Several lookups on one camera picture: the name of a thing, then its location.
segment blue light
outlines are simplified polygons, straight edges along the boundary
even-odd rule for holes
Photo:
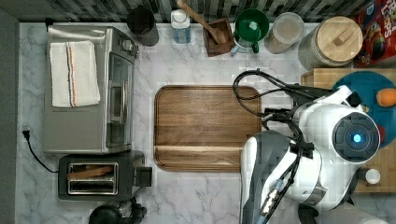
[[[360,134],[353,135],[353,141],[356,143],[361,142],[361,135]]]

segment white towel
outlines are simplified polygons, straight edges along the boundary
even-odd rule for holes
[[[91,41],[51,43],[49,57],[53,106],[99,104],[95,52]]]

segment wooden tray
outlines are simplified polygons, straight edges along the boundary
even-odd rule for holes
[[[257,94],[240,87],[243,96]],[[261,111],[261,99],[245,101]],[[240,152],[262,129],[232,86],[165,86],[155,96],[154,157],[168,171],[239,172]]]

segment toaster oven door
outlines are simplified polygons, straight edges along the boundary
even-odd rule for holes
[[[132,138],[134,64],[110,53],[106,147],[127,147]]]

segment marble countertop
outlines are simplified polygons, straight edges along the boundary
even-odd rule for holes
[[[111,23],[127,35],[126,24]],[[310,32],[316,24],[307,24]],[[139,45],[134,70],[133,146],[142,150],[147,165],[153,167],[153,186],[141,190],[137,200],[148,213],[143,223],[229,224],[238,223],[240,174],[184,173],[161,170],[153,160],[154,96],[168,84],[232,85],[241,72],[260,68],[289,83],[300,82],[306,72],[297,57],[298,45],[286,53],[273,55],[260,44],[260,53],[223,54],[208,58],[202,27],[191,27],[191,42],[179,45],[172,38],[169,24],[158,24],[160,41],[154,47]],[[21,23],[20,86],[18,133],[22,126],[31,129],[32,147],[39,158],[56,169],[59,157],[43,154],[44,75],[46,72],[47,33],[44,23]],[[270,84],[249,77],[244,84],[266,91]],[[275,93],[262,99],[263,107],[290,107],[290,98]],[[85,224],[97,202],[60,201],[57,175],[49,174],[32,157],[21,134],[17,148],[17,223]],[[297,203],[285,199],[271,223],[299,223]]]

